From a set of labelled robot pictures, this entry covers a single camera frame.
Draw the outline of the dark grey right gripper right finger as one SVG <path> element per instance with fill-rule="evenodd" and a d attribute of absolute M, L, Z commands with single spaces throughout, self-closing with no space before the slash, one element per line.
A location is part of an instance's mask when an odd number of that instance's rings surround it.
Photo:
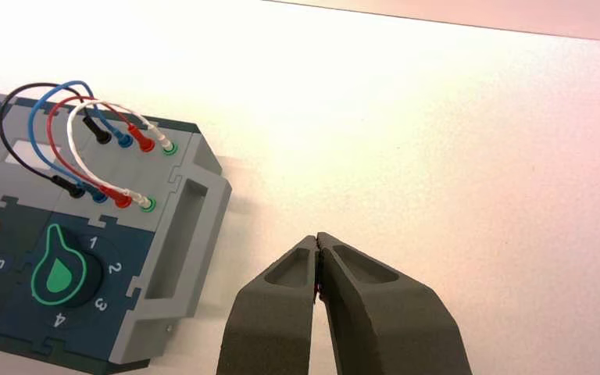
<path fill-rule="evenodd" d="M 427 285 L 327 232 L 320 300 L 339 374 L 470 374 L 459 327 Z"/>

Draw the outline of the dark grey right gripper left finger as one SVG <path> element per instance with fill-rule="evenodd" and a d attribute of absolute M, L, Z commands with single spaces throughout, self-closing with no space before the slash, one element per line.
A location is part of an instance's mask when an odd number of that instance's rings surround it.
<path fill-rule="evenodd" d="M 237 293 L 218 374 L 309 372 L 318 255 L 316 237 L 308 235 Z"/>

